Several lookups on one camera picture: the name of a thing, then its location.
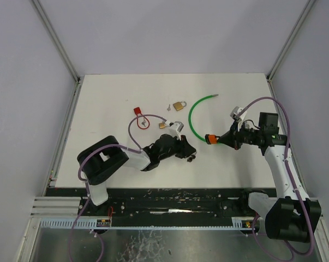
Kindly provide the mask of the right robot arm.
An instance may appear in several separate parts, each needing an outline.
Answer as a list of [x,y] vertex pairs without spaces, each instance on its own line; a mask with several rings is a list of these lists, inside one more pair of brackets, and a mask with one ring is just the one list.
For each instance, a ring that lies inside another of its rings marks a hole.
[[317,201],[311,201],[295,172],[291,153],[285,154],[287,136],[279,133],[278,114],[262,112],[259,127],[250,128],[244,120],[246,112],[235,107],[230,116],[230,130],[217,140],[218,143],[239,150],[243,144],[255,145],[269,165],[276,186],[277,199],[265,193],[251,192],[248,206],[265,221],[266,234],[271,239],[307,243],[321,215]]

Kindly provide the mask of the keys of orange padlock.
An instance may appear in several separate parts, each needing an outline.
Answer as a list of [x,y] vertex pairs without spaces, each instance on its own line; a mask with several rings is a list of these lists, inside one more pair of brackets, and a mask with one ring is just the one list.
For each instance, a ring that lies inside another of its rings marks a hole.
[[192,154],[190,157],[187,158],[187,162],[191,163],[196,158],[195,154]]

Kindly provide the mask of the red cable lock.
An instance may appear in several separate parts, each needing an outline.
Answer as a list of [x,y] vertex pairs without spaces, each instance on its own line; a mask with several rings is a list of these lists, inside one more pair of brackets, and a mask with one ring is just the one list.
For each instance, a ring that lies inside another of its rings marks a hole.
[[[136,123],[137,123],[138,128],[141,129],[141,130],[146,130],[146,129],[148,129],[149,126],[150,126],[150,122],[149,122],[149,120],[147,119],[147,117],[145,117],[145,116],[142,114],[142,111],[141,111],[140,107],[135,107],[135,108],[133,109],[133,111],[134,111],[135,116],[137,117],[137,119],[136,119]],[[148,123],[148,127],[147,127],[146,129],[142,129],[142,128],[141,128],[141,122],[142,122],[143,120],[146,120],[147,123]]]

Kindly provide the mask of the green cable lock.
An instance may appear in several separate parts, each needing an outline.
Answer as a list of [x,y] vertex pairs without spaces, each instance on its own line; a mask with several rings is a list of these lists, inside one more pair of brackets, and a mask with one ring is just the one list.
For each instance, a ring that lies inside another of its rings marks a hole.
[[208,96],[205,96],[203,98],[200,98],[199,100],[197,100],[193,106],[190,108],[189,110],[189,114],[188,114],[188,124],[189,124],[189,128],[190,130],[192,131],[192,133],[200,140],[200,141],[203,141],[203,142],[206,142],[205,138],[203,138],[201,135],[199,135],[197,133],[197,131],[195,130],[194,126],[193,126],[193,121],[192,121],[192,114],[193,114],[193,111],[194,109],[196,108],[197,105],[199,105],[201,102],[205,101],[205,100],[208,100],[208,99],[211,99],[211,98],[214,98],[214,97],[217,97],[219,96],[219,94],[211,94],[211,95],[208,95]]

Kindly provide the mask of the small brass padlock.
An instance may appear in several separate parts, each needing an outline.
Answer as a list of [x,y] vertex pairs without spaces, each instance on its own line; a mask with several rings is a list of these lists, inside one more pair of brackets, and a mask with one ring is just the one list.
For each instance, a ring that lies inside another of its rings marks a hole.
[[164,129],[164,128],[169,127],[169,126],[170,126],[170,122],[159,123],[159,128],[160,129]]

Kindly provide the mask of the orange black padlock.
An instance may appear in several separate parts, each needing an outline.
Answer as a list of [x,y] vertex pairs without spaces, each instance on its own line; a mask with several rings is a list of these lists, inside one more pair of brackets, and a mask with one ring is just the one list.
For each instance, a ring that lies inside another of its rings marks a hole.
[[219,136],[213,135],[213,134],[206,134],[205,135],[205,142],[208,145],[215,145],[218,143]]

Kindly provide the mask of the large brass padlock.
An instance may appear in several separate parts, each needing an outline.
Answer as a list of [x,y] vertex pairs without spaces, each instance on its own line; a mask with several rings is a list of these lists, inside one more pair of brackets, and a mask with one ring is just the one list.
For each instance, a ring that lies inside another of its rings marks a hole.
[[187,106],[187,103],[185,101],[175,102],[175,103],[173,103],[172,106],[176,111],[180,111],[180,110],[183,110]]

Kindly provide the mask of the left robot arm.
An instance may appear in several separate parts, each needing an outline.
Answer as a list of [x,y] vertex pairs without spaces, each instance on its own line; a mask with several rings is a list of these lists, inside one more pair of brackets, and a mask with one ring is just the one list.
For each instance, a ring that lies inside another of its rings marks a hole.
[[106,180],[121,167],[151,171],[157,168],[162,160],[172,156],[191,162],[195,155],[196,149],[189,144],[185,135],[163,134],[154,143],[140,150],[123,146],[110,135],[77,156],[78,176],[86,185],[90,201],[99,206],[109,198]]

